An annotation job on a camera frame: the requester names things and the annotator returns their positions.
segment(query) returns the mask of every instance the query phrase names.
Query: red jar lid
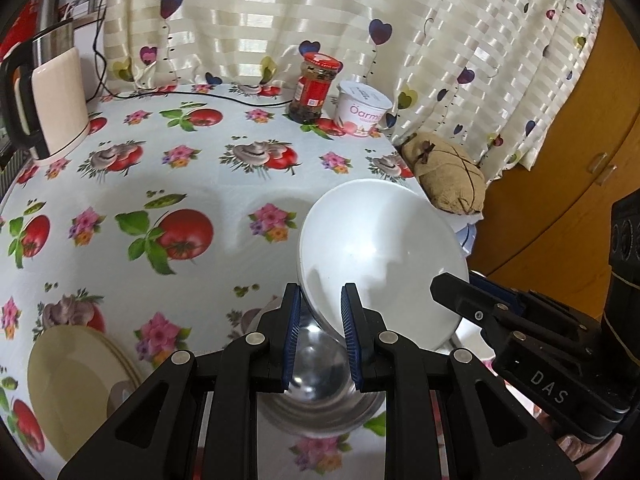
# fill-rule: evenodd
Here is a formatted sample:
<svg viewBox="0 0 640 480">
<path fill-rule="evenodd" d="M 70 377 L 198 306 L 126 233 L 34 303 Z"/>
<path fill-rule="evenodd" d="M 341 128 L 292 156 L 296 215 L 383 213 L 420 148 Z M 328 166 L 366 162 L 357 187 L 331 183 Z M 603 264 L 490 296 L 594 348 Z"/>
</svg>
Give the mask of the red jar lid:
<svg viewBox="0 0 640 480">
<path fill-rule="evenodd" d="M 303 57 L 305 58 L 305 61 L 319 66 L 320 68 L 329 68 L 332 70 L 338 70 L 340 68 L 340 61 L 331 56 L 327 56 L 326 54 L 320 54 L 319 52 L 307 52 Z"/>
</svg>

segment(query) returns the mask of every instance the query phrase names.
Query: stainless steel bowl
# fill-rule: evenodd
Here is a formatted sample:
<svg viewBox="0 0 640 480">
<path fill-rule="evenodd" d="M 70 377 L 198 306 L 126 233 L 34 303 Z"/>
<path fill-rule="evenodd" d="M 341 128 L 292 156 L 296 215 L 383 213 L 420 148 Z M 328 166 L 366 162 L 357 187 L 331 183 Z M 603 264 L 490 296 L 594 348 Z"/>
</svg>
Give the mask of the stainless steel bowl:
<svg viewBox="0 0 640 480">
<path fill-rule="evenodd" d="M 303 301 L 291 384 L 284 394 L 258 394 L 260 412 L 287 433 L 327 438 L 359 428 L 384 400 L 383 392 L 356 390 L 346 348 L 318 326 Z"/>
</svg>

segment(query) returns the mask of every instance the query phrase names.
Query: glass jar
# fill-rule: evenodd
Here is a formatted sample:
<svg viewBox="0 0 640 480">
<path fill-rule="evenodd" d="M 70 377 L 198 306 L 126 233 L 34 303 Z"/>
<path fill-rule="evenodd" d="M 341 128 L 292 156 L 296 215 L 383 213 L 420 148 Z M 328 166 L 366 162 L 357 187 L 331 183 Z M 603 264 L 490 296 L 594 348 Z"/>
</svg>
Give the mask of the glass jar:
<svg viewBox="0 0 640 480">
<path fill-rule="evenodd" d="M 301 124 L 313 124 L 322 115 L 322 105 L 342 63 L 319 52 L 307 52 L 300 66 L 300 79 L 293 101 L 289 104 L 289 117 Z"/>
</svg>

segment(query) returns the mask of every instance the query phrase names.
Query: burlap sack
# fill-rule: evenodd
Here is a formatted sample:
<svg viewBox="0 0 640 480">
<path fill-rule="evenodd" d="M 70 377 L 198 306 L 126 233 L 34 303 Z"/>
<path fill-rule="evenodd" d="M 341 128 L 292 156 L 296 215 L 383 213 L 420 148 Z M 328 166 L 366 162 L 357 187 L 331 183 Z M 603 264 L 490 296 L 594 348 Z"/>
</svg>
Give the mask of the burlap sack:
<svg viewBox="0 0 640 480">
<path fill-rule="evenodd" d="M 438 209 L 459 215 L 482 211 L 484 176 L 460 146 L 417 132 L 402 147 L 402 156 Z"/>
</svg>

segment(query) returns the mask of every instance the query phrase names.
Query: white bowl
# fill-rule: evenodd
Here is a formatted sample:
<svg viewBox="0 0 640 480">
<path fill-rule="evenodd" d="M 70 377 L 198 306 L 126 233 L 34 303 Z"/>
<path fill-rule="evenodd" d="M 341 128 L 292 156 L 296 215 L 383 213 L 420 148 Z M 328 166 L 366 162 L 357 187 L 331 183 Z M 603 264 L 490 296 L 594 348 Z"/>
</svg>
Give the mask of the white bowl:
<svg viewBox="0 0 640 480">
<path fill-rule="evenodd" d="M 424 196 L 384 180 L 351 180 L 306 216 L 298 277 L 318 323 L 344 340 L 340 292 L 353 282 L 365 308 L 419 347 L 439 348 L 460 316 L 431 297 L 443 272 L 468 280 L 460 244 Z"/>
</svg>

